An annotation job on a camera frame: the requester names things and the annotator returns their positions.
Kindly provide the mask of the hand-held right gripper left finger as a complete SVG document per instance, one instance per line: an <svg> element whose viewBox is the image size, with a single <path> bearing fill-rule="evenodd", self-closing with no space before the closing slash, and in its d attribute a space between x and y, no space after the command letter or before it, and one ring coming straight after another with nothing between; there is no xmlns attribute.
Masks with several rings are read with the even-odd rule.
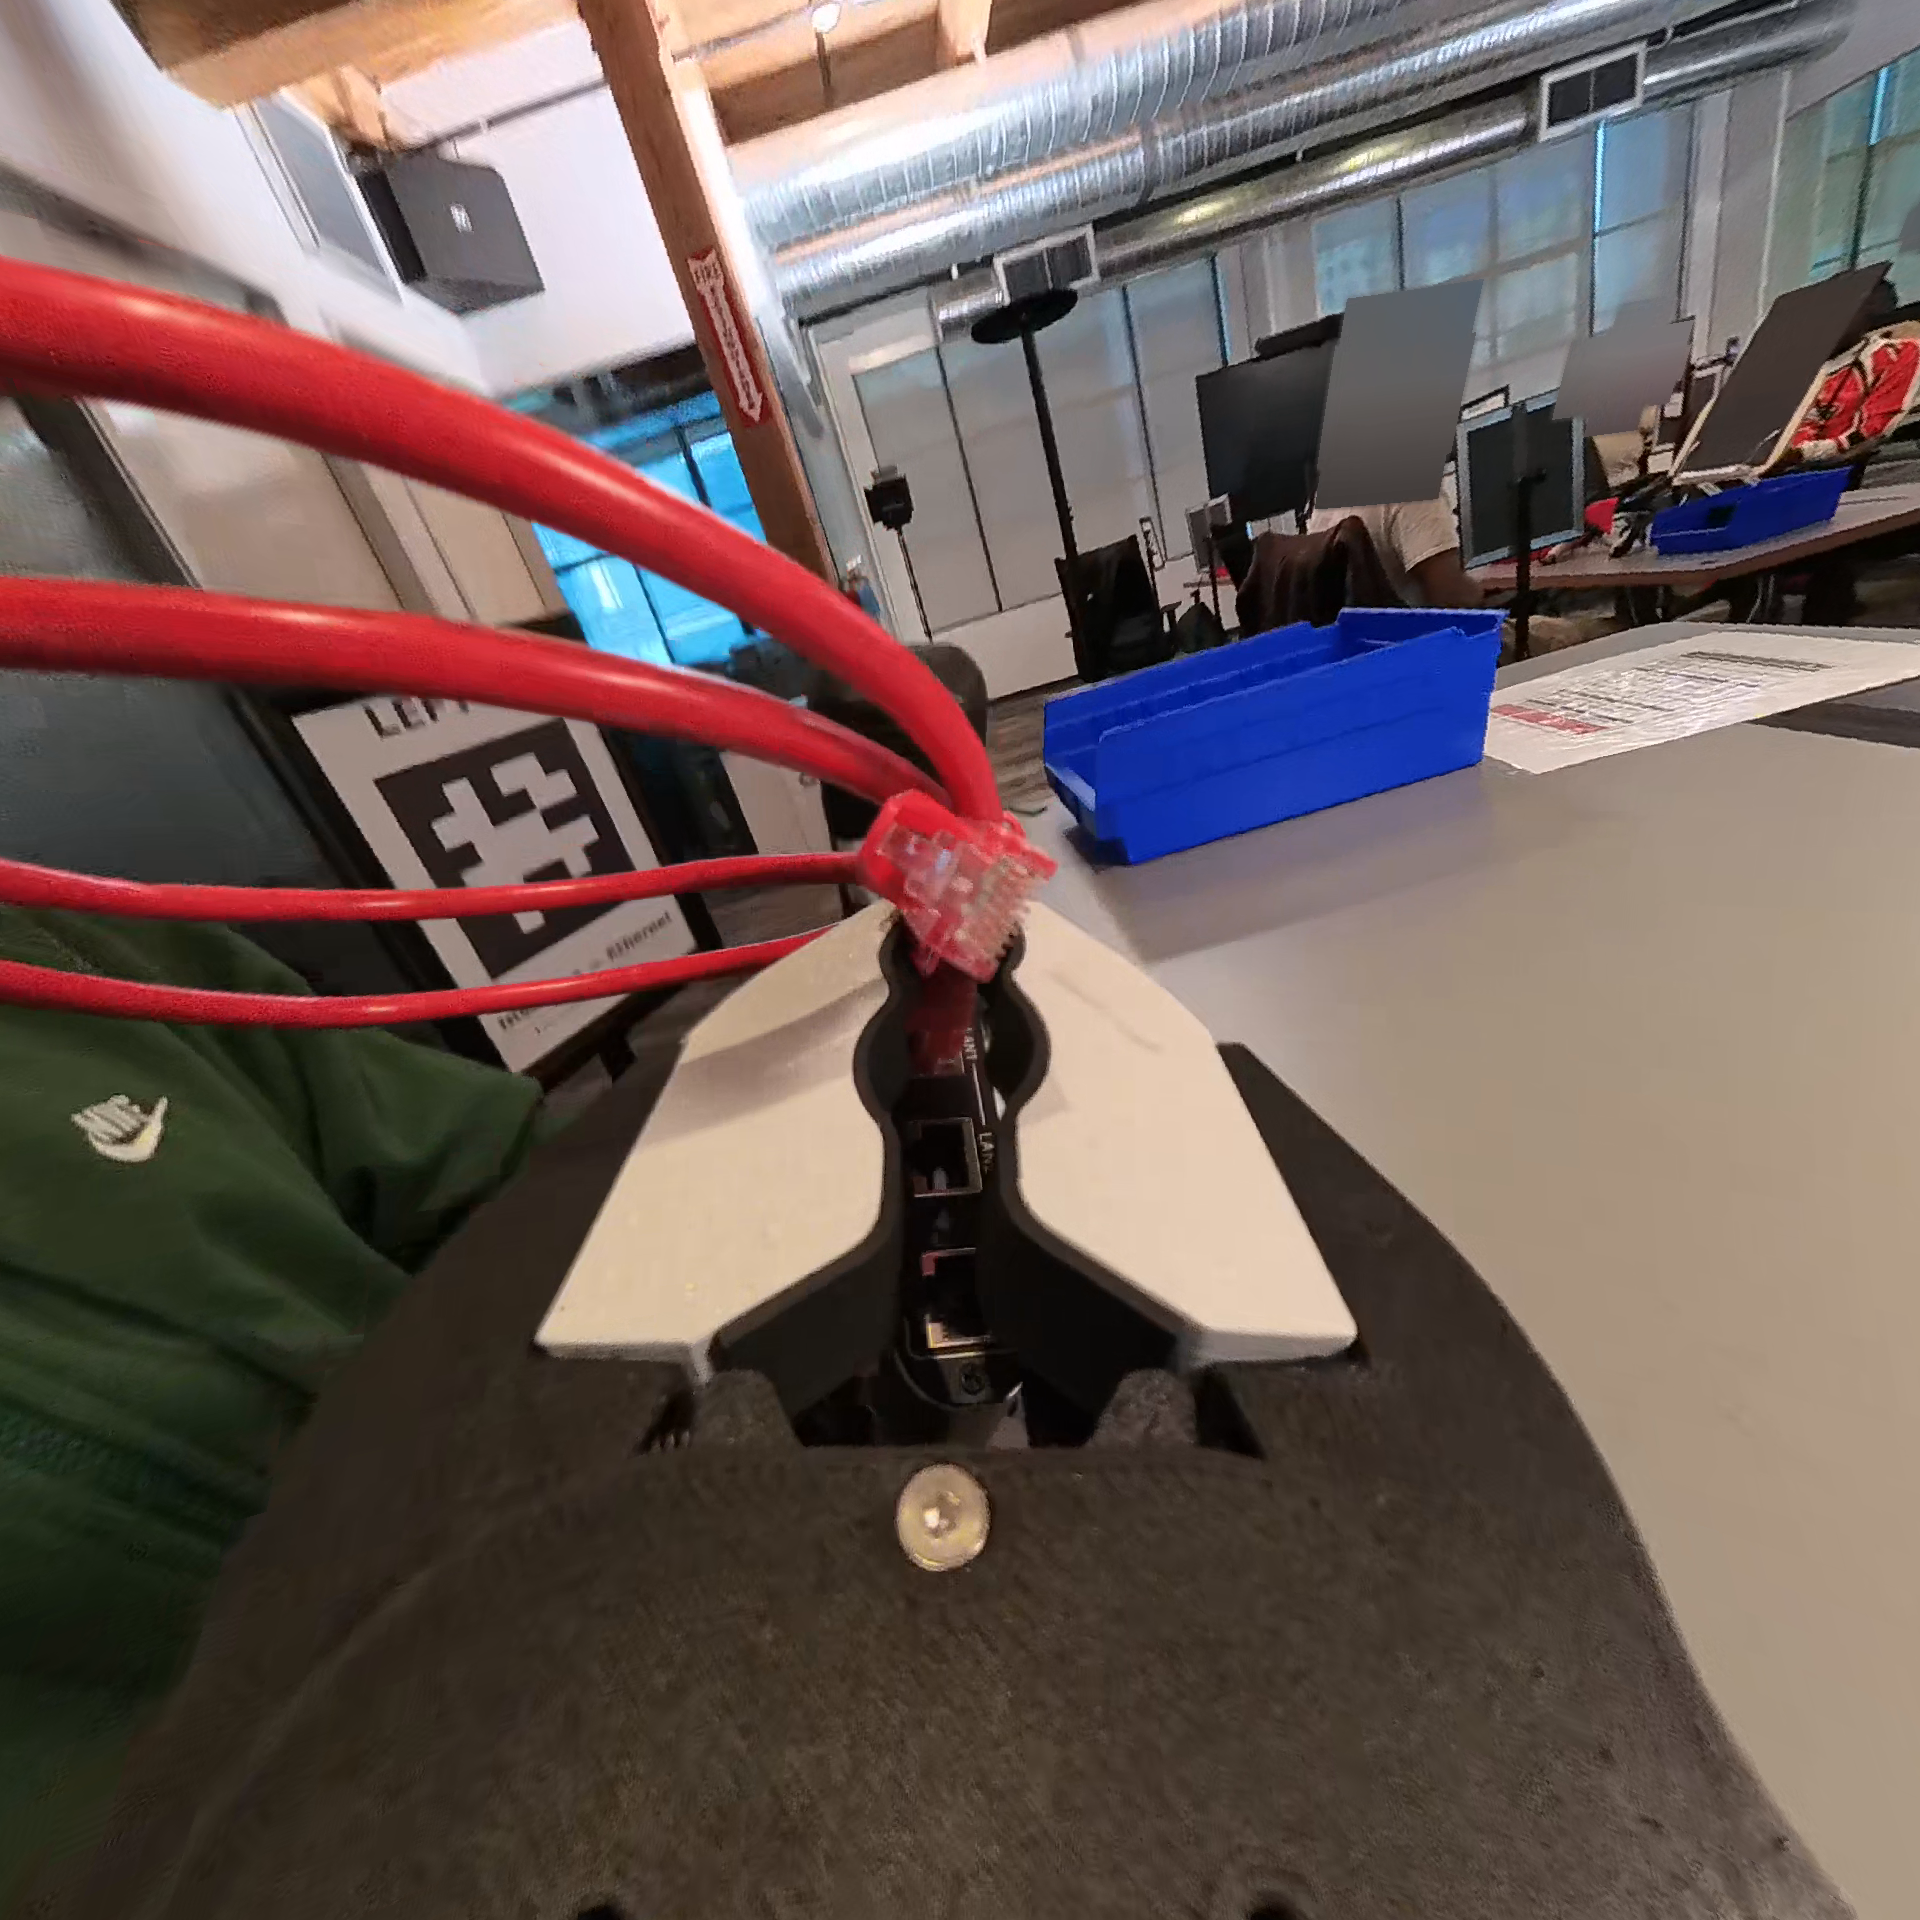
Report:
<svg viewBox="0 0 1920 1920"><path fill-rule="evenodd" d="M904 1259L899 912L871 904L687 1038L536 1334L570 1360L852 1380Z"/></svg>

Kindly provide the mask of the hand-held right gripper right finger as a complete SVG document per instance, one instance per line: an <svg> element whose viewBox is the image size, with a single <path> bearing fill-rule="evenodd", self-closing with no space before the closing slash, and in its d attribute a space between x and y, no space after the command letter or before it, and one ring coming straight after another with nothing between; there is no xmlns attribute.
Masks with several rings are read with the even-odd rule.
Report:
<svg viewBox="0 0 1920 1920"><path fill-rule="evenodd" d="M1047 906L983 998L1000 1098L981 1306L1025 1370L1210 1370L1359 1335L1227 1058Z"/></svg>

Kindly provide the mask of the black network switch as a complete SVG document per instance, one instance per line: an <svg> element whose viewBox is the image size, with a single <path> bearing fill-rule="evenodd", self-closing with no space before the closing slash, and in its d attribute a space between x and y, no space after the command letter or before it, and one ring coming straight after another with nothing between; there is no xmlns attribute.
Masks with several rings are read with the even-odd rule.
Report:
<svg viewBox="0 0 1920 1920"><path fill-rule="evenodd" d="M979 1299L981 1235L1000 1103L973 1020L957 1057L916 1074L896 1105L904 1150L904 1262L896 1423L916 1442L981 1452L1017 1418L1023 1377Z"/></svg>

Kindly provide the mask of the blue plastic bin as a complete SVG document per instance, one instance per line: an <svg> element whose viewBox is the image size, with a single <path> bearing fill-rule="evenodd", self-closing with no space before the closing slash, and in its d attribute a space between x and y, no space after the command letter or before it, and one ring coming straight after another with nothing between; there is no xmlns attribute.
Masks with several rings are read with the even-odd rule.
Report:
<svg viewBox="0 0 1920 1920"><path fill-rule="evenodd" d="M1065 694L1045 775L1138 866L1474 766L1503 647L1493 609L1344 609Z"/></svg>

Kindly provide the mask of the black floor lamp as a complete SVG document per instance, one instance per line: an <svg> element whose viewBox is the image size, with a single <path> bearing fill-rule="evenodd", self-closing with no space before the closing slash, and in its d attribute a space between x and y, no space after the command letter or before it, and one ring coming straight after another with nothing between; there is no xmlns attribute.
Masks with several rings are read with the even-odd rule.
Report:
<svg viewBox="0 0 1920 1920"><path fill-rule="evenodd" d="M1069 619L1077 619L1082 609L1080 583L1080 543L1073 526L1073 503L1065 484L1065 464L1061 455L1058 432L1055 426L1045 370L1040 366L1043 331L1061 326L1077 306L1075 288L1047 288L1036 295L1009 295L992 314L972 326L972 342L981 348L1017 346L1025 361L1025 385L1032 398L1032 412L1040 435L1040 452L1047 474L1047 491L1052 499L1055 520L1064 545L1064 599Z"/></svg>

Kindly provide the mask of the dark jacket on chair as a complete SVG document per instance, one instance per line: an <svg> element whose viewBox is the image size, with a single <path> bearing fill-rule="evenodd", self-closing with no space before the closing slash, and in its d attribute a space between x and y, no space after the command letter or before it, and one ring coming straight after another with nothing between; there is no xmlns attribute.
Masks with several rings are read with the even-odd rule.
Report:
<svg viewBox="0 0 1920 1920"><path fill-rule="evenodd" d="M1293 625L1328 626L1347 609L1407 609L1359 515L1308 535L1265 534L1236 586L1241 639Z"/></svg>

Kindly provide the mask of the large black screen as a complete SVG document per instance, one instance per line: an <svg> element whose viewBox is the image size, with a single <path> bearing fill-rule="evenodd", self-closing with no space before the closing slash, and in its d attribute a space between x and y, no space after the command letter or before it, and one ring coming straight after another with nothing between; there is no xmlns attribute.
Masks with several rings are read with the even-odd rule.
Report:
<svg viewBox="0 0 1920 1920"><path fill-rule="evenodd" d="M1309 510L1336 350L1309 343L1193 383L1208 497L1224 499L1234 521Z"/></svg>

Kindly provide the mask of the red arrow sign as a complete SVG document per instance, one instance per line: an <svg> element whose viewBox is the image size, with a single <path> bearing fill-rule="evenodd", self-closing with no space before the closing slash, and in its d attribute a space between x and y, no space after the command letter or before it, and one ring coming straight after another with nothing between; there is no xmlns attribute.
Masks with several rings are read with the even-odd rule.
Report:
<svg viewBox="0 0 1920 1920"><path fill-rule="evenodd" d="M711 334L711 346L727 372L737 412L747 426L763 426L768 398L762 364L753 346L753 330L743 328L729 267L717 247L689 256L689 276Z"/></svg>

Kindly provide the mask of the framed marker sign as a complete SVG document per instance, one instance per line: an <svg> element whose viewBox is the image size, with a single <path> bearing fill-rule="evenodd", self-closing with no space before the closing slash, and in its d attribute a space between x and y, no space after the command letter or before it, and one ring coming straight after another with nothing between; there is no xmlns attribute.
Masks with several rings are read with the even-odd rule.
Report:
<svg viewBox="0 0 1920 1920"><path fill-rule="evenodd" d="M660 856L602 730L485 704L376 696L293 722L395 889L648 874ZM683 959L680 899L584 904L420 927L458 987Z"/></svg>

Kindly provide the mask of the person's green sweatshirt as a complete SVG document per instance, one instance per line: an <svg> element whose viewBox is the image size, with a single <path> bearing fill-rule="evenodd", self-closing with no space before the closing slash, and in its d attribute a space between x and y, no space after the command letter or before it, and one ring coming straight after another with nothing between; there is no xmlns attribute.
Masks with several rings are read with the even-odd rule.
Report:
<svg viewBox="0 0 1920 1920"><path fill-rule="evenodd" d="M322 1386L545 1120L386 1030L4 1006L4 1915L85 1851Z"/></svg>

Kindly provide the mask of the small monitor on pole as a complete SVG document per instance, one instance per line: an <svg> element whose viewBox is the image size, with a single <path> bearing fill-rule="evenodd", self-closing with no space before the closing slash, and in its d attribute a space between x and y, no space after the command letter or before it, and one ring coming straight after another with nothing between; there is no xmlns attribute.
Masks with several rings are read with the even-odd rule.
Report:
<svg viewBox="0 0 1920 1920"><path fill-rule="evenodd" d="M1514 569L1515 656L1532 656L1535 560L1587 535L1589 436L1560 394L1514 401L1457 428L1457 526L1471 574Z"/></svg>

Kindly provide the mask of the printed paper sheet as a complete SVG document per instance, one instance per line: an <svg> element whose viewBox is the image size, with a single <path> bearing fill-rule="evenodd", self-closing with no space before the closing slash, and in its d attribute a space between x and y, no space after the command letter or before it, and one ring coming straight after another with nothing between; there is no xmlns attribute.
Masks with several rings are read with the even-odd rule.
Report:
<svg viewBox="0 0 1920 1920"><path fill-rule="evenodd" d="M1543 778L1907 684L1916 670L1916 631L1683 626L1499 684L1484 758Z"/></svg>

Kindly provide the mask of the wooden post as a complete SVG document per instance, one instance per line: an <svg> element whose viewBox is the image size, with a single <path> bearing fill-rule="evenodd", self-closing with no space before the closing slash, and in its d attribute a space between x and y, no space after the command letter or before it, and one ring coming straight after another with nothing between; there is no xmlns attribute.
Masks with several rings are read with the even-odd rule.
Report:
<svg viewBox="0 0 1920 1920"><path fill-rule="evenodd" d="M721 398L762 535L776 552L835 586L832 552L759 330L741 295L721 207L691 140L657 8L580 2L578 14L637 164L709 383Z"/></svg>

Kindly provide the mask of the metal ventilation duct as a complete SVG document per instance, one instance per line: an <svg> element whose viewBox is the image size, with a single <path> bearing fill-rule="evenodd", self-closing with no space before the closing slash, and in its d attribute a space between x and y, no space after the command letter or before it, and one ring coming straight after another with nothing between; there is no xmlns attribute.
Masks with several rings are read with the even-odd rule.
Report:
<svg viewBox="0 0 1920 1920"><path fill-rule="evenodd" d="M1821 59L1856 6L1138 6L729 152L793 323L1064 249L1153 273L1319 211Z"/></svg>

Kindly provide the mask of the black wall speaker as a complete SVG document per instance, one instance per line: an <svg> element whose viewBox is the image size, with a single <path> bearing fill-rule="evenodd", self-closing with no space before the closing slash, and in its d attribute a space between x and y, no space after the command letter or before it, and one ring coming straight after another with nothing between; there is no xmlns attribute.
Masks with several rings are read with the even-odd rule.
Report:
<svg viewBox="0 0 1920 1920"><path fill-rule="evenodd" d="M401 282L458 318L539 298L545 276L503 176L439 152L356 168L355 180Z"/></svg>

